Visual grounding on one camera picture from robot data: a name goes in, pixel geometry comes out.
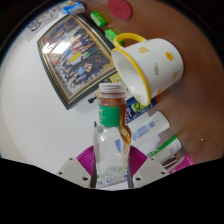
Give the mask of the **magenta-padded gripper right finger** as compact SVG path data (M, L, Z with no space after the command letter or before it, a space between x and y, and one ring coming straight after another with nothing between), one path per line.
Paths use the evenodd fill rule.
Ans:
M154 157L147 157L140 150L130 148L127 182L129 188L140 188L168 175L168 171Z

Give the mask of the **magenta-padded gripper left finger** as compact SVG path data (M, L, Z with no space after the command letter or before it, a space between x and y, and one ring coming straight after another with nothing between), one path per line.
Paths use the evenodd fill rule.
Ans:
M69 157L56 175L81 187L95 188L97 175L94 148L90 146L77 157Z

